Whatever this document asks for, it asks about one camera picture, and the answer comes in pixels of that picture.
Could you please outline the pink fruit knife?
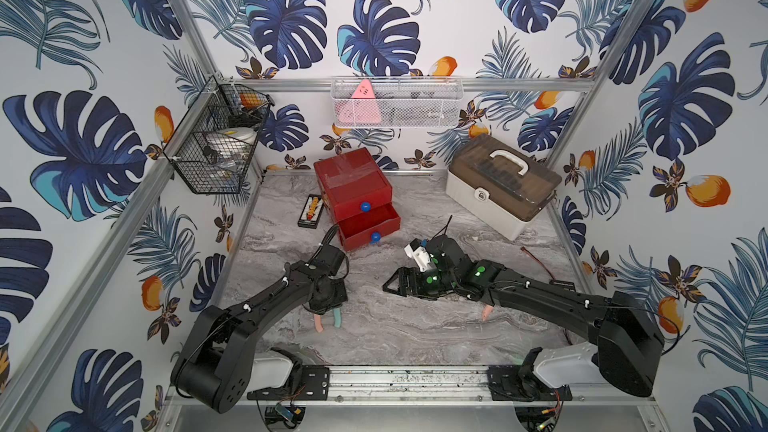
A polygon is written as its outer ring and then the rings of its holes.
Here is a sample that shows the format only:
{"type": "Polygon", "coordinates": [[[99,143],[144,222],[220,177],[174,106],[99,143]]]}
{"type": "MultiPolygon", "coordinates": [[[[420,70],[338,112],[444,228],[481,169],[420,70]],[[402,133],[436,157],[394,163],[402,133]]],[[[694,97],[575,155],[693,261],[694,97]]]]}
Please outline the pink fruit knife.
{"type": "Polygon", "coordinates": [[[486,322],[490,317],[491,313],[493,312],[493,310],[494,310],[493,306],[486,305],[481,314],[481,321],[486,322]]]}
{"type": "Polygon", "coordinates": [[[314,327],[317,333],[322,333],[324,331],[323,323],[322,323],[322,316],[319,314],[313,315],[314,320],[314,327]]]}

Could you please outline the red three-drawer cabinet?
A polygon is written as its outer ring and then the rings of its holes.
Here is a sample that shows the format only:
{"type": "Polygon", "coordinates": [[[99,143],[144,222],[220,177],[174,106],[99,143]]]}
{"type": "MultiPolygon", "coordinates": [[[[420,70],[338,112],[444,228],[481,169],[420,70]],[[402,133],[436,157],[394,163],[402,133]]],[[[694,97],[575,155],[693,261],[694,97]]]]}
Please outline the red three-drawer cabinet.
{"type": "Polygon", "coordinates": [[[368,150],[320,160],[314,171],[344,250],[378,243],[400,229],[393,187],[368,150]]]}

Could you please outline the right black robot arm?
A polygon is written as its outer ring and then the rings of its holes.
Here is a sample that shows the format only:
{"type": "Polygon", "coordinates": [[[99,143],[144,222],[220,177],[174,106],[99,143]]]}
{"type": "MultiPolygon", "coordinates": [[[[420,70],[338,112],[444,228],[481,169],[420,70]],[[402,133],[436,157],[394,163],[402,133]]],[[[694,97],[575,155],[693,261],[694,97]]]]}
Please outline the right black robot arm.
{"type": "Polygon", "coordinates": [[[650,311],[631,295],[610,297],[545,283],[501,263],[473,260],[445,234],[413,240],[405,248],[413,261],[384,283],[384,292],[423,300],[454,294],[493,311],[508,308],[566,329],[582,343],[559,349],[535,347],[519,365],[488,371],[497,400],[534,402],[567,398],[571,385],[610,385],[640,398],[652,395],[665,338],[650,311]]]}

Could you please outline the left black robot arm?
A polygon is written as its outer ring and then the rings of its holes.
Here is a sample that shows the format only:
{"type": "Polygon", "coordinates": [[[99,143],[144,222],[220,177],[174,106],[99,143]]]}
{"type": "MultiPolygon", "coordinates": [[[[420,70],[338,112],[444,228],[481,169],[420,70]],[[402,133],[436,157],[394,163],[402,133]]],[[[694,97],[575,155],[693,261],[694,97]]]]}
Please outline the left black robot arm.
{"type": "Polygon", "coordinates": [[[345,252],[331,244],[332,226],[312,256],[285,265],[283,276],[258,294],[222,309],[206,307],[197,317],[170,376],[179,395],[218,413],[232,409],[250,384],[259,339],[298,307],[322,316],[347,300],[345,252]]]}

